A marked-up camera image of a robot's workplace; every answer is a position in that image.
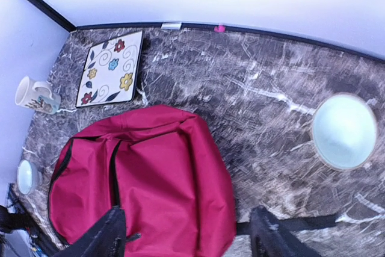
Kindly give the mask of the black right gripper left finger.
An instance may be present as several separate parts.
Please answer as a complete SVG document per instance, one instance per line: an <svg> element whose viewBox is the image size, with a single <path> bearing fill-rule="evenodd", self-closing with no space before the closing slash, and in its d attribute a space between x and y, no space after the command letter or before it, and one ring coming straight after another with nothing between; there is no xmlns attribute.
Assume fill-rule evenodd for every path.
<svg viewBox="0 0 385 257"><path fill-rule="evenodd" d="M126 217L124 210L112 207L78 241L58 256L124 256Z"/></svg>

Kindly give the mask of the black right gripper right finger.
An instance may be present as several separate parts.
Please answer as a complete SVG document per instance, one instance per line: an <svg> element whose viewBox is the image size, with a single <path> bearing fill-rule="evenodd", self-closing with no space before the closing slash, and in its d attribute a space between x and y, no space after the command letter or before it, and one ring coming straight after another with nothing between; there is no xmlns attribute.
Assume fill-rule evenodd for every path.
<svg viewBox="0 0 385 257"><path fill-rule="evenodd" d="M250 242L252 256L310 256L310 249L263 206L251 210Z"/></svg>

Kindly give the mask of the red student backpack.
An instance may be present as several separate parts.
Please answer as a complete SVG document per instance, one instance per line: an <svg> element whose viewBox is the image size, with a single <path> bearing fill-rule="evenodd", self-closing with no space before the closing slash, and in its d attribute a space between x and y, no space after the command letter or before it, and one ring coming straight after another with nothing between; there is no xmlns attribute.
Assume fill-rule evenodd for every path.
<svg viewBox="0 0 385 257"><path fill-rule="evenodd" d="M205 121L167 106L100 120L63 147L49 221L68 248L112 207L124 210L124 256L222 256L237 223L232 180ZM335 215L279 220L296 231L332 228Z"/></svg>

